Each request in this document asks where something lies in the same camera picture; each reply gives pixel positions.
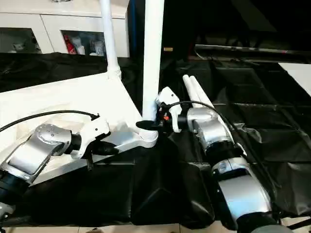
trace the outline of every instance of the black tarp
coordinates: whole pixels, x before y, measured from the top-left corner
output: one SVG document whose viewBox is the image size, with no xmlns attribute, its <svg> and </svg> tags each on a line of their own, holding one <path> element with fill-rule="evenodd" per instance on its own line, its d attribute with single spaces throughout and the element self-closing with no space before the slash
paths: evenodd
<svg viewBox="0 0 311 233">
<path fill-rule="evenodd" d="M 120 59 L 120 66 L 122 81 L 141 111 L 142 65 Z M 0 91 L 105 71 L 98 57 L 0 54 Z M 281 185 L 276 206 L 283 216 L 310 214 L 309 95 L 278 64 L 269 63 L 164 60 L 160 88 L 169 86 L 187 100 L 183 74 L 195 75 Z M 4 225 L 180 223 L 202 228 L 217 218 L 205 161 L 192 134 L 161 135 L 152 149 L 134 148 L 91 172 L 81 168 L 31 187 Z"/>
</svg>

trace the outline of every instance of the white cabinet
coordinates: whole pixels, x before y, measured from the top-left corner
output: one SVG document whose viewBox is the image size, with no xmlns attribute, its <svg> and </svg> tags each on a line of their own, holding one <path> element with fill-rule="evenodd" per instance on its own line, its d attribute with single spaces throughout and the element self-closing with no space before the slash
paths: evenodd
<svg viewBox="0 0 311 233">
<path fill-rule="evenodd" d="M 103 32 L 99 17 L 42 15 L 42 20 L 55 52 L 67 53 L 64 35 L 68 31 Z M 127 20 L 113 18 L 116 53 L 118 57 L 129 57 Z"/>
<path fill-rule="evenodd" d="M 129 0 L 111 0 L 118 57 L 129 57 L 128 4 Z M 41 53 L 68 53 L 65 34 L 77 37 L 82 32 L 96 36 L 99 42 L 103 38 L 100 9 L 99 0 L 0 0 L 0 52 L 8 52 L 15 46 L 9 39 L 12 35 L 29 37 L 33 33 Z"/>
<path fill-rule="evenodd" d="M 32 34 L 40 49 L 37 52 L 54 52 L 40 15 L 0 13 L 0 52 L 12 51 L 14 46 L 34 52 L 30 45 Z"/>
</svg>

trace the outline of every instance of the white tube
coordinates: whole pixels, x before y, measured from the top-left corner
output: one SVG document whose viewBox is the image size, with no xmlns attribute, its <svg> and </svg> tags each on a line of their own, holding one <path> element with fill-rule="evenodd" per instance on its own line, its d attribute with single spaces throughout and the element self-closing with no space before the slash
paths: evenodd
<svg viewBox="0 0 311 233">
<path fill-rule="evenodd" d="M 102 11 L 103 32 L 107 54 L 107 71 L 117 75 L 121 79 L 121 70 L 117 60 L 110 0 L 100 0 Z"/>
<path fill-rule="evenodd" d="M 184 80 L 184 84 L 186 86 L 188 95 L 190 97 L 190 100 L 201 101 L 199 96 L 196 93 L 196 90 L 195 90 L 194 86 L 192 85 L 192 82 L 191 82 L 189 76 L 187 74 L 185 74 L 183 76 L 183 80 Z M 202 105 L 197 104 L 197 103 L 193 103 L 192 105 L 193 105 L 194 108 L 201 108 L 201 107 L 203 107 Z"/>
<path fill-rule="evenodd" d="M 144 120 L 155 120 L 156 98 L 159 90 L 164 0 L 146 0 L 145 9 L 142 118 Z M 141 136 L 150 139 L 150 137 L 157 137 L 157 132 L 144 131 Z"/>
<path fill-rule="evenodd" d="M 206 103 L 209 106 L 213 107 L 212 102 L 209 100 L 208 96 L 206 95 L 206 93 L 204 92 L 200 84 L 198 83 L 197 79 L 194 76 L 190 76 L 190 80 L 192 82 L 192 86 L 194 87 L 196 94 L 198 95 L 200 99 L 199 101 Z"/>
</svg>

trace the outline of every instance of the white floor tile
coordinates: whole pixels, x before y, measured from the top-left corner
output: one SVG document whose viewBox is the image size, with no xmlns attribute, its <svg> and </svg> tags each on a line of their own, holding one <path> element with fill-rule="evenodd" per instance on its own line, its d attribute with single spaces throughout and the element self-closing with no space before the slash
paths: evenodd
<svg viewBox="0 0 311 233">
<path fill-rule="evenodd" d="M 180 226 L 180 233 L 236 233 L 235 231 L 227 230 L 220 221 L 213 222 L 212 225 L 204 229 L 190 230 Z"/>
<path fill-rule="evenodd" d="M 290 218 L 290 217 L 286 217 L 284 219 L 282 219 L 282 223 L 284 226 L 289 226 L 304 220 L 309 219 L 310 217 L 296 217 L 296 218 Z M 306 226 L 306 227 L 302 227 L 302 228 L 298 228 L 296 230 L 293 230 L 294 233 L 309 233 L 309 231 L 311 230 L 310 226 Z"/>
<path fill-rule="evenodd" d="M 79 227 L 9 227 L 6 233 L 78 233 Z"/>
<path fill-rule="evenodd" d="M 79 233 L 86 233 L 94 228 L 95 227 L 80 227 Z M 180 233 L 178 224 L 149 226 L 121 225 L 99 227 L 98 229 L 101 229 L 104 233 Z"/>
</svg>

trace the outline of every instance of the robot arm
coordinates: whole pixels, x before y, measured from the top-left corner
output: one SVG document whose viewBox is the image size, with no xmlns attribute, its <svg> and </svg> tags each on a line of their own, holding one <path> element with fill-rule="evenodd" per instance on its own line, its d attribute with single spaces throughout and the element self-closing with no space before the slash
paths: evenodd
<svg viewBox="0 0 311 233">
<path fill-rule="evenodd" d="M 108 134 L 109 127 L 102 117 L 86 124 L 79 134 L 51 124 L 38 126 L 0 165 L 0 219 L 13 213 L 15 204 L 52 156 L 66 153 L 71 154 L 73 159 L 80 159 L 86 158 L 90 153 L 117 153 L 117 149 L 113 147 L 107 150 L 97 148 L 108 144 L 100 141 Z"/>
<path fill-rule="evenodd" d="M 178 115 L 181 111 L 175 108 L 176 112 L 172 114 L 170 104 L 179 99 L 168 87 L 159 94 L 157 100 L 157 122 L 141 121 L 137 126 L 146 130 L 176 133 L 180 129 L 188 129 L 197 135 L 206 160 L 212 167 L 215 201 L 218 203 L 220 220 L 226 228 L 241 233 L 291 232 L 278 225 L 270 216 L 270 197 L 243 158 L 244 149 L 234 142 L 221 116 L 207 107 L 190 108 L 186 116 Z"/>
</svg>

